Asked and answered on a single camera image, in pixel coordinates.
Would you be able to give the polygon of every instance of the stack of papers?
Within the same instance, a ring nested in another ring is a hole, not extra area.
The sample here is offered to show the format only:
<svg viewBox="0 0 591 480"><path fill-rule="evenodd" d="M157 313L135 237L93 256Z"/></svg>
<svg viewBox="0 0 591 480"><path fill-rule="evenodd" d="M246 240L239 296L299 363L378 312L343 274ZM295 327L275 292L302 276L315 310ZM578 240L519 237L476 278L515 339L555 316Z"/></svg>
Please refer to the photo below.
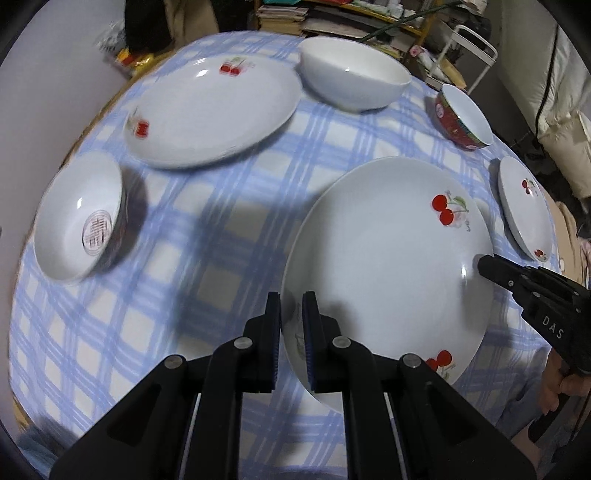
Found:
<svg viewBox="0 0 591 480"><path fill-rule="evenodd" d="M301 23L306 19L307 13L307 8L264 5L256 11L256 16L261 22L261 30L301 35Z"/></svg>

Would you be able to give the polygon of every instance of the tablecloth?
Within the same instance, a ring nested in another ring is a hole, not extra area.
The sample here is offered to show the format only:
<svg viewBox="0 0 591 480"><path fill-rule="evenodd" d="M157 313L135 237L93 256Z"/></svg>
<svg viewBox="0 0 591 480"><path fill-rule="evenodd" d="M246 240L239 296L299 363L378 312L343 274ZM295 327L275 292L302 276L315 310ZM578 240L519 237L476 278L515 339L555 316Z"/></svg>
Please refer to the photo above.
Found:
<svg viewBox="0 0 591 480"><path fill-rule="evenodd" d="M498 159L511 150L497 138L476 152L457 148L428 113L435 92L415 78L399 101L360 115L306 90L278 133L211 166L153 170L128 152L126 116L159 78L220 53L296 64L299 42L263 32L198 40L134 84L81 143L76 156L103 151L122 165L129 225L116 264L75 286L48 281L31 241L24 249L9 351L12 388L33 420L79 436L166 355L208 355L240 335L245 321L262 312L267 292L280 289L294 236L314 201L374 158L404 155L442 168L476 199L494 251L532 264L499 207ZM555 247L550 264L557 269ZM495 287L482 345L454 385L493 423L539 375L548 350L519 314ZM342 416L303 388L283 351L274 393L245 396L240 456L242 478L346 474Z"/></svg>

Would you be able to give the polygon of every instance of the metal pin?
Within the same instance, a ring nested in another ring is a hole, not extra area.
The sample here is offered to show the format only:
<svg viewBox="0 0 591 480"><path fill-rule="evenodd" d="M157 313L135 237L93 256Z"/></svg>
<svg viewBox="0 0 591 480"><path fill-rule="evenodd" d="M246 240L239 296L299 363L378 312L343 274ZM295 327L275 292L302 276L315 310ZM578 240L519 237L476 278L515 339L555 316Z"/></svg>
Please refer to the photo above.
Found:
<svg viewBox="0 0 591 480"><path fill-rule="evenodd" d="M421 364L421 358L414 353L407 353L402 357L402 363L410 368L417 368Z"/></svg>
<svg viewBox="0 0 591 480"><path fill-rule="evenodd" d="M351 346L351 340L347 337L338 336L333 338L333 345L337 348L348 348Z"/></svg>
<svg viewBox="0 0 591 480"><path fill-rule="evenodd" d="M244 350L246 348L250 348L252 345L252 340L248 337L238 337L234 340L234 346L239 350Z"/></svg>
<svg viewBox="0 0 591 480"><path fill-rule="evenodd" d="M183 364L183 357L180 355L170 355L164 360L164 366L171 370L180 367Z"/></svg>

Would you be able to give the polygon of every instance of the cherry pattern plate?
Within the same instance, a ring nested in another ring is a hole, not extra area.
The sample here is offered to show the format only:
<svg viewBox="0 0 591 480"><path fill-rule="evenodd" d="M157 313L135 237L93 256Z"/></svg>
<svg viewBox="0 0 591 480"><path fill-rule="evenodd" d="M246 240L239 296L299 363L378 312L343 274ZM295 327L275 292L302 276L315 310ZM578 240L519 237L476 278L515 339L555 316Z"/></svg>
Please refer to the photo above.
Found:
<svg viewBox="0 0 591 480"><path fill-rule="evenodd" d="M313 290L343 335L390 358L435 355L454 383L488 324L493 284L475 270L486 254L479 209L438 167L388 157L341 177L307 215L285 268L282 331L300 381L308 386L301 298ZM342 411L340 395L316 397Z"/></svg>
<svg viewBox="0 0 591 480"><path fill-rule="evenodd" d="M254 55L193 60L144 92L125 123L125 140L153 167L204 165L272 134L300 96L299 77L280 61Z"/></svg>
<svg viewBox="0 0 591 480"><path fill-rule="evenodd" d="M548 261L552 251L552 223L533 174L516 158L504 157L498 184L505 219L513 237L532 259Z"/></svg>

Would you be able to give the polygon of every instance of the bowl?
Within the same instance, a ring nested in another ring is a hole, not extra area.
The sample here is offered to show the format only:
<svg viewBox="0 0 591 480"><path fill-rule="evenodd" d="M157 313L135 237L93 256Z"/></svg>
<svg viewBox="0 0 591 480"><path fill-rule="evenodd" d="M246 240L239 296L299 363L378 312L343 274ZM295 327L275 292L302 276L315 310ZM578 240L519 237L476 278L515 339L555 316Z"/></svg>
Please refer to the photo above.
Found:
<svg viewBox="0 0 591 480"><path fill-rule="evenodd" d="M387 106L410 84L410 73L400 62L359 42L313 37L299 49L304 80L328 103L346 111Z"/></svg>
<svg viewBox="0 0 591 480"><path fill-rule="evenodd" d="M448 137L467 150L492 143L492 130L477 104L458 87L443 85L435 100L435 113Z"/></svg>
<svg viewBox="0 0 591 480"><path fill-rule="evenodd" d="M119 164L87 153L60 170L43 194L34 251L48 278L73 283L115 258L125 224L126 196Z"/></svg>

